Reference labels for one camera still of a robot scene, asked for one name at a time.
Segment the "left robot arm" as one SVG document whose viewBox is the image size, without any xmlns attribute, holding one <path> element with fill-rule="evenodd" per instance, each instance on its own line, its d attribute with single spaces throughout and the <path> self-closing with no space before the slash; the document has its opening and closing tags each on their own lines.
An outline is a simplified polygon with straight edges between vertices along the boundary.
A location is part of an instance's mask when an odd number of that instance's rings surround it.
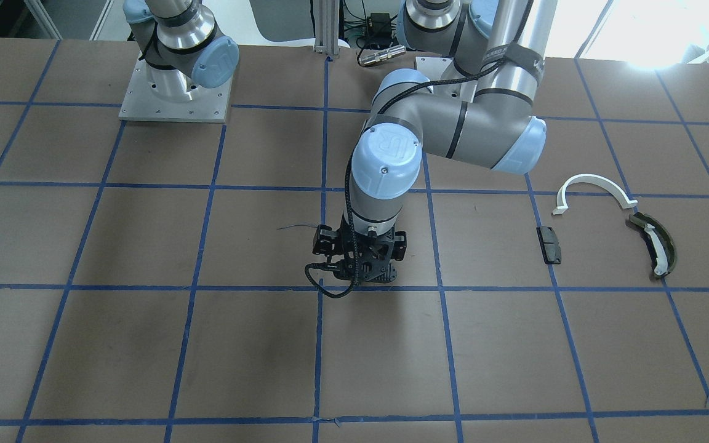
<svg viewBox="0 0 709 443">
<path fill-rule="evenodd" d="M 450 60 L 439 79 L 415 68 L 383 78 L 347 164 L 341 225 L 320 225 L 313 253 L 349 281 L 391 281 L 406 235 L 404 195 L 425 153 L 523 175 L 542 154 L 547 126 L 532 114 L 555 1 L 405 1 L 397 36 Z"/>
</svg>

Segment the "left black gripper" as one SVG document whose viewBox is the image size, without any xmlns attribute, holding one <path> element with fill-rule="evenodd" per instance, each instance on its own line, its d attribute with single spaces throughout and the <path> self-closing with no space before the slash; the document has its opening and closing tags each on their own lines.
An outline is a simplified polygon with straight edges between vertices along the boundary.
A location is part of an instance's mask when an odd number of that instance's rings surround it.
<svg viewBox="0 0 709 443">
<path fill-rule="evenodd" d="M 359 263 L 360 274 L 397 274 L 394 261 L 403 261 L 406 254 L 405 231 L 391 228 L 379 236 L 351 234 L 342 222 L 338 229 L 329 225 L 317 225 L 313 236 L 312 254 L 343 258 L 335 263 L 333 274 L 354 274 L 355 261 Z"/>
</svg>

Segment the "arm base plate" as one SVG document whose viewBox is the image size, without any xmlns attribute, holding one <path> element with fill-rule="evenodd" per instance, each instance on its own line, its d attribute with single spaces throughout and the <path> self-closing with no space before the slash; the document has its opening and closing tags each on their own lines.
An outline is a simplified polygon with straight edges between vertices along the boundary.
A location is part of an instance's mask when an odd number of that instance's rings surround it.
<svg viewBox="0 0 709 443">
<path fill-rule="evenodd" d="M 415 58 L 415 68 L 430 81 L 438 81 L 444 78 L 444 73 L 452 62 L 451 58 L 421 56 Z"/>
<path fill-rule="evenodd" d="M 205 88 L 178 70 L 161 70 L 147 60 L 135 64 L 119 118 L 122 121 L 225 123 L 239 58 L 230 78 Z"/>
</svg>

